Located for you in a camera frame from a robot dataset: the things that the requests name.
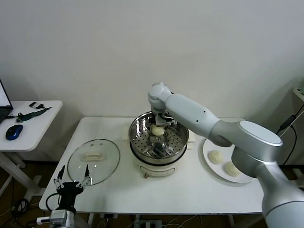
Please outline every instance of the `cable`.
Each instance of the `cable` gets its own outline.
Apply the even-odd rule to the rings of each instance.
[[[3,215],[5,215],[6,213],[8,213],[11,210],[11,208],[9,208],[7,211],[5,211],[2,215],[0,215],[0,217],[2,217]]]
[[[134,221],[134,222],[135,222],[135,221]],[[133,222],[133,223],[134,223],[134,222]],[[130,225],[128,225],[128,227],[127,227],[127,228],[130,228],[130,227],[133,225],[133,223],[131,223]],[[0,227],[0,228],[1,228],[1,227]]]
[[[170,223],[170,224],[167,224],[167,225],[162,225],[162,227],[166,227],[166,226],[173,226],[173,225],[175,225],[175,226],[179,226],[179,227],[181,227],[181,228],[185,228],[185,227],[183,227],[182,225],[177,224],[177,223]]]
[[[291,125],[290,127],[291,127],[291,129],[293,129],[293,131],[294,131],[294,136],[295,136],[295,137],[294,137],[294,145],[293,145],[293,148],[292,148],[292,150],[290,151],[290,153],[289,153],[287,159],[286,159],[285,162],[283,163],[283,165],[286,164],[286,162],[287,162],[288,159],[290,158],[290,155],[293,153],[293,151],[294,151],[294,149],[295,149],[296,141],[297,141],[297,139],[298,139],[298,136],[297,136],[297,134],[296,134],[295,128],[294,128],[292,125]]]
[[[182,227],[182,225],[184,225],[186,222],[188,222],[189,220],[193,219],[194,217],[197,217],[197,215],[192,216],[190,219],[187,219],[186,221],[184,221],[184,222],[183,222],[179,227],[177,227],[177,228]]]
[[[11,179],[11,183],[13,185],[13,191],[11,192],[11,206],[13,207],[14,205],[14,192],[15,192],[15,179]]]
[[[303,113],[304,113],[304,111],[302,111],[302,112],[295,118],[295,120],[293,120],[293,121],[290,123],[290,125],[286,128],[286,130],[283,131],[283,133],[280,135],[280,138],[282,138],[282,136],[288,131],[288,129],[290,128],[290,126],[293,125],[293,123],[294,123],[297,119],[299,119],[299,117],[300,117]]]
[[[299,109],[299,111],[295,115],[298,115],[303,107],[304,107],[304,104],[301,106],[301,108]]]
[[[52,210],[51,210],[51,208],[49,208],[49,206],[48,206],[48,200],[49,200],[49,198],[51,198],[52,196],[55,196],[55,195],[58,195],[58,193],[53,193],[53,194],[49,195],[49,196],[47,197],[47,199],[46,199],[46,207],[47,207],[47,209],[48,209],[49,212],[51,212]]]
[[[105,222],[104,222],[104,221],[100,221],[100,222],[98,223],[97,228],[99,228],[99,226],[100,226],[101,223],[104,223],[104,228],[105,228]]]
[[[8,220],[6,220],[1,226],[0,228],[3,228],[5,224],[7,224],[13,217],[9,218]]]
[[[177,219],[180,215],[176,216],[174,219],[172,219],[170,222],[168,222],[167,224],[172,223],[175,219]]]

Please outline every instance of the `robotic arm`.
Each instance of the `robotic arm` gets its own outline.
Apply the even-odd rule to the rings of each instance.
[[[302,228],[304,193],[292,184],[276,160],[283,142],[268,129],[249,122],[219,120],[207,108],[156,83],[148,94],[158,126],[174,121],[222,147],[235,145],[232,162],[244,174],[257,178],[264,192],[262,211],[270,228]]]

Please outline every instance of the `floor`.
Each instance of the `floor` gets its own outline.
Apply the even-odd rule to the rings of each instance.
[[[40,182],[41,187],[46,187],[56,166],[50,164],[27,164],[26,168],[23,171],[30,177],[33,178],[37,174],[42,174],[43,178]],[[8,178],[8,174],[0,168],[0,186],[5,182]],[[19,199],[22,199],[24,194],[26,193],[26,189],[19,184],[17,181],[14,181],[14,196],[13,203],[16,203]],[[13,193],[13,182],[7,187],[3,195],[0,197],[0,228],[10,228],[14,226],[15,228],[21,228],[18,224],[14,224],[11,218],[11,212],[7,210],[11,208],[12,204],[12,193]],[[23,215],[21,215],[18,219],[18,222],[21,225],[25,225],[27,222],[31,220],[35,220],[37,217],[42,217],[44,212],[38,208],[40,198],[35,197],[30,202],[30,210],[26,211]],[[253,218],[256,215],[234,215],[235,222],[239,222],[242,219]],[[88,219],[87,214],[81,214],[81,217],[84,219]],[[147,220],[162,220],[162,224],[168,224],[172,219],[176,218],[177,215],[142,215],[141,219]],[[182,224],[184,221],[190,219],[193,216],[181,215],[178,216],[172,223],[174,224]],[[135,220],[135,215],[119,215],[118,218],[111,218],[108,220],[107,228],[127,228],[131,225]],[[98,215],[94,216],[92,227],[94,228],[104,228],[106,223],[106,219],[99,218]],[[48,228],[48,224],[44,224],[41,226],[37,226],[38,228]],[[178,227],[178,225],[167,226],[167,227]],[[200,228],[200,227],[217,227],[217,228],[229,228],[229,219],[227,215],[202,215],[195,216],[191,220],[185,222],[183,224],[184,228]],[[264,220],[257,222],[252,225],[250,228],[266,228],[266,224]]]

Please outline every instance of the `blue mouse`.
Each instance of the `blue mouse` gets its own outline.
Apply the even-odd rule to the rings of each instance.
[[[5,138],[7,140],[17,139],[18,136],[20,135],[22,129],[23,129],[23,125],[21,125],[21,124],[16,124],[14,126],[11,126],[5,134]]]

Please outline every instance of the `white side table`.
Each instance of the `white side table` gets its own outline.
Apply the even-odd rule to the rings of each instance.
[[[27,114],[38,111],[29,107],[33,101],[13,101],[11,102],[14,110],[11,112],[14,116],[18,113]],[[28,191],[25,199],[29,202],[33,196],[42,196],[45,188],[38,186],[42,176],[37,175],[31,180],[20,168],[25,168],[25,163],[21,160],[16,152],[29,152],[35,149],[42,139],[44,133],[53,122],[55,116],[62,107],[61,101],[39,101],[45,107],[52,107],[40,116],[34,117],[21,123],[23,130],[20,136],[9,141],[5,138],[6,131],[13,125],[17,124],[16,119],[5,119],[0,123],[0,167],[10,174],[0,189],[0,196],[12,180],[15,178],[19,183],[25,186]]]

